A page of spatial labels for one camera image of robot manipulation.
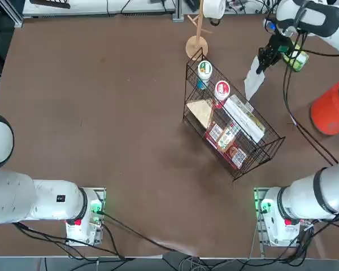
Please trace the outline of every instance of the white paper towel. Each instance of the white paper towel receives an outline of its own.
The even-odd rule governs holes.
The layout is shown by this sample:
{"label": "white paper towel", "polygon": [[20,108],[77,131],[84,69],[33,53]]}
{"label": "white paper towel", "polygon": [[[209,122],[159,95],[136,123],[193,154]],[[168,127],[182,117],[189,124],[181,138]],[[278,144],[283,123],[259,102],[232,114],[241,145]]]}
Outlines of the white paper towel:
{"label": "white paper towel", "polygon": [[259,67],[259,59],[258,56],[255,56],[253,63],[251,64],[251,69],[247,73],[246,79],[244,80],[245,83],[245,94],[246,99],[250,100],[251,97],[258,91],[259,87],[261,86],[262,82],[265,79],[264,72],[261,72],[259,75],[256,73],[257,68]]}
{"label": "white paper towel", "polygon": [[221,19],[226,7],[225,0],[203,0],[203,15],[206,18]]}

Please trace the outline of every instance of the wooden stand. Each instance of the wooden stand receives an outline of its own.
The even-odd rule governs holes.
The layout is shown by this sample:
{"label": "wooden stand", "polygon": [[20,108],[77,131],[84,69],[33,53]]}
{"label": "wooden stand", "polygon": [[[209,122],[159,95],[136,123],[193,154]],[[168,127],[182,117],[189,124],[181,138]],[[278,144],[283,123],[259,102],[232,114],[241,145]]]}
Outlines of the wooden stand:
{"label": "wooden stand", "polygon": [[208,44],[206,40],[201,37],[201,31],[211,34],[211,31],[202,29],[202,20],[203,20],[203,0],[199,4],[199,14],[195,18],[187,15],[188,19],[197,27],[196,36],[192,36],[188,39],[186,43],[186,53],[189,58],[192,58],[194,54],[202,47],[203,54],[206,56],[208,53]]}

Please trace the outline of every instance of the black sticker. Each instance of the black sticker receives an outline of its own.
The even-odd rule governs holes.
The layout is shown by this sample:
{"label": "black sticker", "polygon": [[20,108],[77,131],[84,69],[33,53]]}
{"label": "black sticker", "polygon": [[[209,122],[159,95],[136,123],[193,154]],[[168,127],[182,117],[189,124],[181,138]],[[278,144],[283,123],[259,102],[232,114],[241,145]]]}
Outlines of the black sticker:
{"label": "black sticker", "polygon": [[66,196],[65,195],[57,195],[56,196],[56,202],[65,202]]}

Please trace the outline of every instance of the wire rack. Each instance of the wire rack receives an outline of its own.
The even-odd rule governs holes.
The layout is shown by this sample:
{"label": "wire rack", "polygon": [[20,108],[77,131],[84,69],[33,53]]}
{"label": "wire rack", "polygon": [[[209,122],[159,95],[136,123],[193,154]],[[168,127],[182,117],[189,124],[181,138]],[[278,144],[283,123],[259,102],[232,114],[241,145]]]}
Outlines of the wire rack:
{"label": "wire rack", "polygon": [[[186,64],[186,85],[183,120],[191,124],[195,131],[203,138],[203,141],[213,151],[214,155],[219,159],[224,168],[232,176],[232,180],[240,178],[247,172],[256,167],[270,161],[285,140],[280,137],[270,124],[254,109],[254,107],[246,100],[246,98],[236,89],[234,85],[212,64],[212,74],[210,81],[205,89],[203,81],[197,75],[197,65],[200,61],[209,61],[202,53],[200,48],[190,61]],[[261,139],[254,140],[252,134],[246,132],[241,124],[233,117],[225,108],[216,108],[214,105],[219,101],[214,96],[215,85],[218,81],[226,81],[230,85],[230,97],[234,94],[245,105],[246,108],[252,110],[253,116],[264,126],[264,135]],[[212,113],[208,127],[195,117],[188,107],[189,102],[205,100],[211,106]],[[234,140],[228,151],[219,151],[218,143],[210,139],[209,134],[214,125],[218,125],[222,131],[230,130],[235,134]]]}

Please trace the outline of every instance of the brown table surface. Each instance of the brown table surface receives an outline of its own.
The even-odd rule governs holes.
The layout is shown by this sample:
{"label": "brown table surface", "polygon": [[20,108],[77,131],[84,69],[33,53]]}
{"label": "brown table surface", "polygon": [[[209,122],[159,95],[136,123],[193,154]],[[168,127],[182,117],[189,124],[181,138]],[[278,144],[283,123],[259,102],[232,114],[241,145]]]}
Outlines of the brown table surface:
{"label": "brown table surface", "polygon": [[[261,16],[227,16],[205,34],[210,60],[239,88],[269,35]],[[283,103],[285,64],[266,70],[251,99],[286,136],[275,158],[234,184],[195,131],[182,123],[187,39],[193,25],[169,17],[27,20],[16,29],[0,87],[0,114],[15,132],[6,169],[32,178],[107,187],[107,212],[153,240],[202,257],[248,257],[255,229],[254,187],[284,186],[326,166],[293,128]],[[335,53],[316,37],[305,48]],[[339,81],[339,58],[311,55],[294,74],[294,114],[339,159],[339,135],[310,122],[309,104]],[[63,222],[31,222],[65,235]],[[109,224],[127,256],[164,250]],[[111,248],[105,237],[103,247]],[[267,249],[267,257],[282,250]],[[84,249],[87,256],[108,255]],[[0,225],[0,255],[64,255]],[[256,239],[253,257],[259,257]],[[308,257],[339,259],[339,229],[315,239]]]}

